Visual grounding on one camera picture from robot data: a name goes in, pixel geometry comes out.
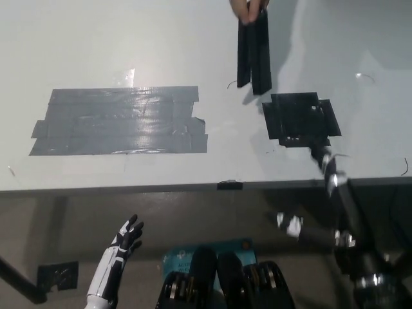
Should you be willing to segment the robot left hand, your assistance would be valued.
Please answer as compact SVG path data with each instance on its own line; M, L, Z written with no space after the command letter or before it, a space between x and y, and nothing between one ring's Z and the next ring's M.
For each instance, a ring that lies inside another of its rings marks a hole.
M122 225L100 259L88 295L103 298L109 303L117 297L126 262L142 244L143 226L136 214Z

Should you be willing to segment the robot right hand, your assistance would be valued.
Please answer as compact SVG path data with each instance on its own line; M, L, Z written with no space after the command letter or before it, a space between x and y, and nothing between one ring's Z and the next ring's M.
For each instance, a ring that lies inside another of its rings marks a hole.
M290 237L298 238L303 227L303 218L278 212L276 215L276 223L278 229L286 232Z

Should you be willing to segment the person's bare hand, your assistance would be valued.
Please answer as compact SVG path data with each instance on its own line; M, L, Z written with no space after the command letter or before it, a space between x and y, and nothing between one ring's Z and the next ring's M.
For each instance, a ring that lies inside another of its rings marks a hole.
M234 15L243 23L249 24L256 21L262 9L266 9L269 0L230 0Z

